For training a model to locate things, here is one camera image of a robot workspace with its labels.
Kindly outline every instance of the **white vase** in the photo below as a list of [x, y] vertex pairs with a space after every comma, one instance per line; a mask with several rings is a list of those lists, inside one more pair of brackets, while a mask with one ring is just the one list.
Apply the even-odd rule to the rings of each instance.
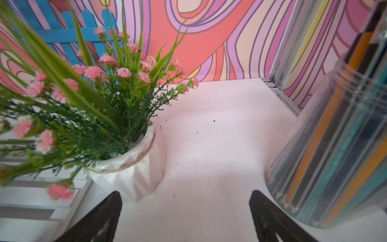
[[[133, 149], [121, 156], [97, 162], [93, 168], [96, 172], [89, 170], [89, 176], [108, 193], [119, 191], [123, 202], [140, 201], [151, 194], [163, 178], [166, 164], [163, 143], [154, 136], [155, 128], [149, 126], [144, 138]], [[140, 156], [143, 157], [134, 165], [115, 171], [133, 163]]]

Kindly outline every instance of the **blue fence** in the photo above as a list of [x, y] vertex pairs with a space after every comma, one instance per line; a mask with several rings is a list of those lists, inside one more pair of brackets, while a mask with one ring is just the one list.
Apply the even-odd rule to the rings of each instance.
[[[43, 29], [38, 18], [35, 16], [31, 6], [28, 4], [27, 0], [18, 0], [15, 1], [17, 7], [25, 17], [27, 23], [33, 28], [43, 40], [55, 51], [54, 43], [59, 43], [62, 46], [65, 55], [72, 65], [80, 64], [76, 53], [71, 46], [71, 42], [78, 43], [77, 35], [75, 33], [75, 26], [73, 18], [70, 12], [63, 12], [62, 17], [67, 25], [67, 29], [64, 29], [61, 25], [57, 16], [51, 8], [50, 3], [47, 0], [36, 0], [37, 5], [42, 10], [44, 17], [46, 18], [51, 29]], [[112, 20], [113, 28], [117, 29], [116, 22], [114, 21], [114, 16], [111, 12], [110, 19]], [[95, 49], [97, 50], [98, 56], [102, 56], [105, 51], [104, 44], [98, 39], [98, 35], [94, 34], [94, 30], [98, 27], [95, 21], [94, 15], [88, 11], [82, 11], [82, 18], [86, 24], [86, 27], [81, 28], [81, 32], [85, 41], [92, 42]], [[102, 10], [102, 18], [105, 23], [105, 26], [109, 26], [108, 12], [106, 9]]]

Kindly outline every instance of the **twine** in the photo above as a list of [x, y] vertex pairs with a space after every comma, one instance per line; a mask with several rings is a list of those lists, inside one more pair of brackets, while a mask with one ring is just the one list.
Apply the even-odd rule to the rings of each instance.
[[125, 170], [125, 169], [131, 167], [132, 165], [135, 165], [137, 162], [139, 162], [149, 152], [149, 150], [151, 149], [151, 147], [153, 145], [153, 141], [154, 141], [155, 137], [156, 137], [156, 132], [153, 135], [153, 138], [152, 138], [152, 141], [151, 141], [151, 144], [149, 145], [149, 147], [135, 161], [133, 161], [132, 163], [125, 164], [122, 167], [120, 167], [118, 169], [114, 169], [114, 170], [94, 170], [94, 169], [91, 169], [91, 168], [89, 168], [89, 170], [91, 170], [92, 172], [97, 173], [97, 174], [108, 174], [108, 173], [120, 172], [122, 170]]

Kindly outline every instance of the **swirly pattern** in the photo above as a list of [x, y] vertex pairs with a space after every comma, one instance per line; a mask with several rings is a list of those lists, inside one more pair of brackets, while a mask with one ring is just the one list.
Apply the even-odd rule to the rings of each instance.
[[284, 93], [304, 108], [324, 76], [354, 40], [372, 0], [323, 0], [309, 38], [285, 83]]
[[[36, 2], [49, 1], [57, 19], [66, 27], [62, 19], [62, 12], [68, 11], [65, 1], [18, 1], [25, 1], [31, 7], [44, 29], [50, 28], [49, 19]], [[140, 3], [125, 0], [125, 9], [122, 9], [121, 0], [70, 0], [70, 4], [82, 27], [85, 26], [83, 10], [91, 11], [97, 25], [103, 26], [101, 13], [105, 1], [119, 30], [122, 30], [124, 14], [123, 21], [133, 43], [139, 40], [142, 16], [143, 49], [149, 55], [156, 55], [166, 44], [162, 52], [165, 54], [183, 24], [180, 32], [187, 30], [187, 35], [177, 48], [175, 58], [186, 68], [189, 77], [197, 76], [200, 81], [268, 77], [295, 4], [295, 0], [140, 0]], [[339, 56], [347, 51], [373, 4], [373, 0], [322, 0], [310, 34], [284, 86], [285, 94], [300, 108], [306, 105]], [[0, 34], [7, 34], [4, 29], [0, 31]], [[9, 40], [16, 45], [12, 37]], [[55, 48], [65, 57], [60, 45]], [[0, 61], [8, 63], [4, 56]], [[19, 77], [31, 78], [25, 77], [15, 65], [8, 63], [7, 66]], [[23, 92], [23, 88], [2, 71], [0, 78], [9, 88]]]

